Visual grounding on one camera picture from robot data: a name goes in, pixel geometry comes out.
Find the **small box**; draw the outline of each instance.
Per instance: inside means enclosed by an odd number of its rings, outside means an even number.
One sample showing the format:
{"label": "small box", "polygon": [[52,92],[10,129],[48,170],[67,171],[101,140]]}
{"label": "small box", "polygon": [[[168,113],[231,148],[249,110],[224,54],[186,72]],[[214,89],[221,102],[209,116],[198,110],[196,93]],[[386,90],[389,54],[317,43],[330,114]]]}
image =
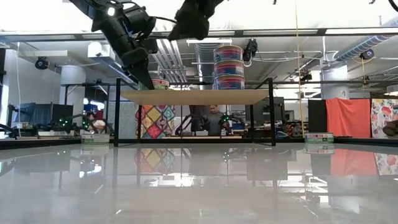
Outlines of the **small box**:
{"label": "small box", "polygon": [[109,144],[108,134],[82,134],[82,144]]}
{"label": "small box", "polygon": [[305,153],[307,154],[334,154],[335,145],[334,144],[305,144]]}
{"label": "small box", "polygon": [[333,133],[305,133],[305,143],[315,144],[333,144],[334,136]]}

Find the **blue duct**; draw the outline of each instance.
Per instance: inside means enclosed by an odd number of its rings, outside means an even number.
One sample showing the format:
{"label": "blue duct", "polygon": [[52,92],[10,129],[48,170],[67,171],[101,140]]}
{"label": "blue duct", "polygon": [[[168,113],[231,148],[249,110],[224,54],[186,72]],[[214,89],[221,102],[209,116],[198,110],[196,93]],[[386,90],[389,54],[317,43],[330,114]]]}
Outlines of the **blue duct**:
{"label": "blue duct", "polygon": [[[398,27],[398,17],[393,18],[389,22],[385,23],[383,27]],[[374,35],[365,37],[354,44],[350,45],[344,50],[340,50],[333,59],[337,62],[344,62],[350,58],[353,58],[361,53],[389,40],[394,35]]]}

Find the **yellow rope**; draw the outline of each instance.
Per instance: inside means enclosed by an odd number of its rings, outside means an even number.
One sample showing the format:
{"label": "yellow rope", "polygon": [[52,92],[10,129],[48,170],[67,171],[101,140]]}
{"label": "yellow rope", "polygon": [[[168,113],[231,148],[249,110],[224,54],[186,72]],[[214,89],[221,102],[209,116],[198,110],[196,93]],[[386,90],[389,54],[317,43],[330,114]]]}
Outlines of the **yellow rope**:
{"label": "yellow rope", "polygon": [[365,72],[365,64],[368,63],[368,62],[370,62],[371,60],[368,60],[368,61],[366,61],[366,62],[363,60],[363,58],[361,58],[361,60],[362,60],[362,62],[358,62],[357,60],[353,59],[354,62],[362,64],[362,71],[363,71],[363,76],[362,76],[362,80],[363,80],[363,83],[362,83],[362,91],[365,91],[365,90],[364,90],[364,89],[365,89],[365,84],[366,84],[366,80],[365,80],[365,74],[366,74],[366,72]]}
{"label": "yellow rope", "polygon": [[294,12],[295,12],[295,20],[296,20],[296,38],[297,38],[297,65],[298,65],[298,98],[300,100],[300,119],[301,119],[301,128],[303,132],[304,138],[304,119],[303,119],[303,106],[301,99],[301,69],[300,69],[300,37],[299,37],[299,19],[297,17],[297,0],[294,0]]}

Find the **man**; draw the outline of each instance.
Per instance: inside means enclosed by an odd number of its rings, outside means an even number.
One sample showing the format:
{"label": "man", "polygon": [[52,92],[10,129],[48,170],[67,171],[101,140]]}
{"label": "man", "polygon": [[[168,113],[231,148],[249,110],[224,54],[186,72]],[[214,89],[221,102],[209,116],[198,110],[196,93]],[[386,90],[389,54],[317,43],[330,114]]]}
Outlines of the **man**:
{"label": "man", "polygon": [[207,119],[207,126],[208,126],[208,135],[209,136],[220,136],[221,134],[221,125],[219,124],[221,116],[223,115],[222,112],[218,110],[217,105],[210,105],[210,114],[205,116]]}
{"label": "man", "polygon": [[[392,107],[393,110],[398,110],[398,105]],[[383,132],[390,138],[398,137],[398,120],[390,121],[383,127]]]}
{"label": "man", "polygon": [[[98,130],[99,133],[102,133],[106,128],[106,123],[103,120],[96,119],[96,115],[92,112],[87,113],[87,118],[93,123],[93,126]],[[88,126],[90,131],[93,131],[93,127],[91,125]]]}

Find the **wooden shelf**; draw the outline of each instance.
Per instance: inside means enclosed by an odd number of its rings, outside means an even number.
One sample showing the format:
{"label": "wooden shelf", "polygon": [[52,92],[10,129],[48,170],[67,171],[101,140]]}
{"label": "wooden shelf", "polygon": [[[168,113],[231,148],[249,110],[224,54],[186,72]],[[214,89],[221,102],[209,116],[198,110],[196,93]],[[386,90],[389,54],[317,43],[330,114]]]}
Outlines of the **wooden shelf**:
{"label": "wooden shelf", "polygon": [[138,105],[253,105],[267,90],[124,90],[121,96]]}

